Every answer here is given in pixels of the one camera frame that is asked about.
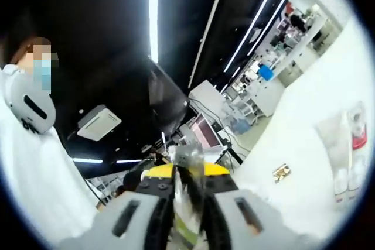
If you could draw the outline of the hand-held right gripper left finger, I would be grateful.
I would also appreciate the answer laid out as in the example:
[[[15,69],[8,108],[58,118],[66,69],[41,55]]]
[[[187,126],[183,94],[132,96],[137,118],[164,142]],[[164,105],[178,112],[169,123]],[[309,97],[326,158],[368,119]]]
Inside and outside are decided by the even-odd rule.
[[[135,191],[104,207],[91,228],[59,249],[166,249],[173,226],[173,165],[151,168]]]

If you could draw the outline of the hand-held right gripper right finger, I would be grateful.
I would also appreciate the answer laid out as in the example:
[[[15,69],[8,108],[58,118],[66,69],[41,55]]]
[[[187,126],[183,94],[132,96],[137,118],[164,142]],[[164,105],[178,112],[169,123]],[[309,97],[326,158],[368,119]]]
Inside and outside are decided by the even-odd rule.
[[[288,249],[289,228],[280,213],[239,189],[229,171],[204,164],[202,229],[209,249]]]

